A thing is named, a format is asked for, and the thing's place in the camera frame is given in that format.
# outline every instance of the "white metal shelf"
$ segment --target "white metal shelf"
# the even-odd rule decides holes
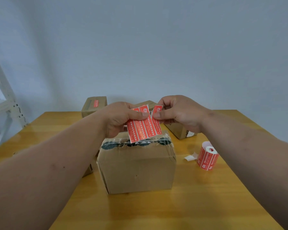
[[[22,128],[27,125],[25,115],[21,112],[21,108],[16,101],[14,92],[0,66],[0,114],[5,112],[7,113],[7,117],[0,133],[0,144],[2,143],[5,134],[8,132],[13,120],[17,121]]]

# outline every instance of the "white paper scrap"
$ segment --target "white paper scrap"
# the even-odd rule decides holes
[[[194,132],[189,131],[187,137],[194,136]]]
[[[197,159],[197,154],[196,153],[193,153],[193,155],[188,155],[188,156],[186,156],[185,157],[185,159],[187,160],[187,161],[193,161],[193,160],[196,160]]]

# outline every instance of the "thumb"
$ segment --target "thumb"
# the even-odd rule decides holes
[[[175,119],[175,117],[172,108],[154,113],[154,118],[158,120]]]
[[[149,116],[149,113],[144,113],[144,112],[139,112],[135,110],[129,110],[128,111],[128,117],[129,119],[134,119],[134,120],[145,120]]]

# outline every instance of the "forearm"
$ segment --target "forearm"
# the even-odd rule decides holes
[[[104,138],[104,122],[94,113],[1,163],[0,229],[48,229]]]
[[[215,112],[200,127],[252,195],[288,228],[288,143]]]

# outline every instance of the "sheet of stickers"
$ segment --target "sheet of stickers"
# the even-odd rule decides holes
[[[153,114],[161,111],[162,107],[163,106],[155,105],[154,110],[146,120],[129,120],[127,122],[127,129],[131,143],[162,134],[159,120],[153,117]],[[149,113],[148,105],[133,108],[133,110]]]

